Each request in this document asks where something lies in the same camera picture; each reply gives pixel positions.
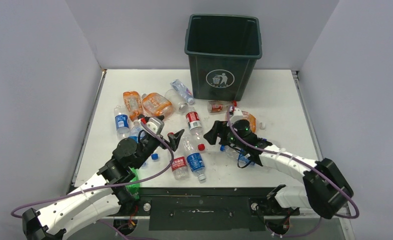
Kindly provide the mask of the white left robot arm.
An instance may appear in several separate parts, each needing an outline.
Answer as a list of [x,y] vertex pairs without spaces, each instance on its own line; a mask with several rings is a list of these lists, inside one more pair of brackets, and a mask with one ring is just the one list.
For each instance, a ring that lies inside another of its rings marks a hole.
[[162,136],[162,116],[139,119],[145,135],[136,140],[122,139],[111,158],[91,178],[69,194],[50,200],[40,209],[30,208],[22,215],[22,231],[28,240],[66,240],[82,228],[119,213],[128,215],[134,208],[136,194],[127,187],[137,183],[133,170],[161,147],[173,154],[184,129]]

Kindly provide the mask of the blue label bottle front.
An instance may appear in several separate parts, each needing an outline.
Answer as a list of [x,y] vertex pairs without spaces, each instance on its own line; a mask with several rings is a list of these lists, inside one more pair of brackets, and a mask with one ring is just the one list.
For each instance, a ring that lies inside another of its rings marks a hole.
[[184,150],[185,160],[191,172],[197,177],[201,184],[204,183],[207,179],[205,163],[194,138],[190,134],[184,134],[180,142]]

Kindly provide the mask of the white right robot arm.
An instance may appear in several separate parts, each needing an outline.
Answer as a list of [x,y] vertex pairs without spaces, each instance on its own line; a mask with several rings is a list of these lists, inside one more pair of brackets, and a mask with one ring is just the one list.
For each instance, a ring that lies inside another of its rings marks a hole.
[[313,160],[287,152],[258,137],[247,120],[238,120],[233,125],[216,120],[203,137],[210,145],[242,150],[251,162],[270,167],[303,184],[302,187],[280,187],[267,200],[267,207],[273,214],[280,214],[286,208],[310,208],[320,217],[331,219],[339,216],[344,205],[354,203],[352,188],[331,159]]

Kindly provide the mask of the clear bottle red label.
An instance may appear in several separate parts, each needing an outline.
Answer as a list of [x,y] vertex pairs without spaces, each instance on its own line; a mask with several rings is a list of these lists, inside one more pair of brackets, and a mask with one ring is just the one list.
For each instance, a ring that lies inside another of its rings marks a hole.
[[204,152],[206,146],[204,144],[204,128],[200,120],[199,114],[193,106],[189,106],[185,114],[188,130],[196,143],[196,147],[200,152]]

